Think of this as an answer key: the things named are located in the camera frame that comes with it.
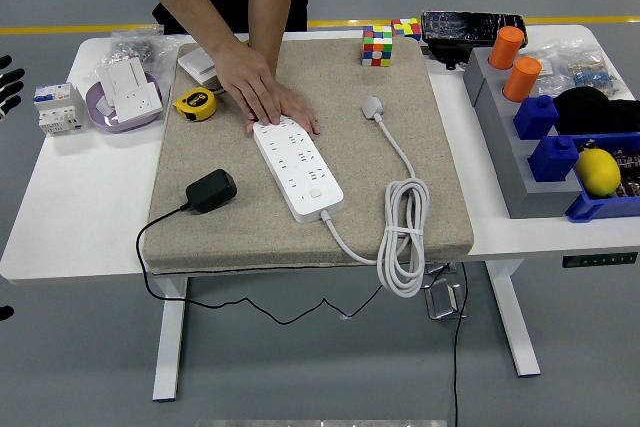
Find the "person's right hand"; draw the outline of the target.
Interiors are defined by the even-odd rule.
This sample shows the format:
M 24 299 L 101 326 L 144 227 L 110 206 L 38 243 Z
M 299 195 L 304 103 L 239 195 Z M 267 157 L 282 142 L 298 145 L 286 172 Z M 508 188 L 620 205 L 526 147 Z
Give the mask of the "person's right hand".
M 249 122 L 278 124 L 281 108 L 276 83 L 264 57 L 232 37 L 210 53 L 221 86 Z

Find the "person's left hand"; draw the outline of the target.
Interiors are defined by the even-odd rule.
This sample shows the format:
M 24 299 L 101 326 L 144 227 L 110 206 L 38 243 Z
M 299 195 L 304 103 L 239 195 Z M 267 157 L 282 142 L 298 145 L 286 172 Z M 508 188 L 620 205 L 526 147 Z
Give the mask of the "person's left hand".
M 286 116 L 297 122 L 312 139 L 320 134 L 315 111 L 299 93 L 275 82 L 275 95 L 279 101 L 281 117 Z M 264 121 L 268 125 L 271 120 L 263 108 L 260 94 L 256 94 L 251 86 L 243 90 L 242 96 L 245 104 L 242 109 L 245 115 L 246 131 L 251 135 L 256 122 Z

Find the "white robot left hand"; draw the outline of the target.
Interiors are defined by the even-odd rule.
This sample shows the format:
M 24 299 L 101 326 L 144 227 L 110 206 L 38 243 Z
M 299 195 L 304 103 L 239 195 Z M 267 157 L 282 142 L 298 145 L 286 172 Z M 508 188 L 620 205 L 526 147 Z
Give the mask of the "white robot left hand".
M 5 71 L 12 63 L 10 55 L 1 56 L 1 119 L 21 103 L 19 92 L 23 89 L 22 77 L 25 74 L 23 68 Z

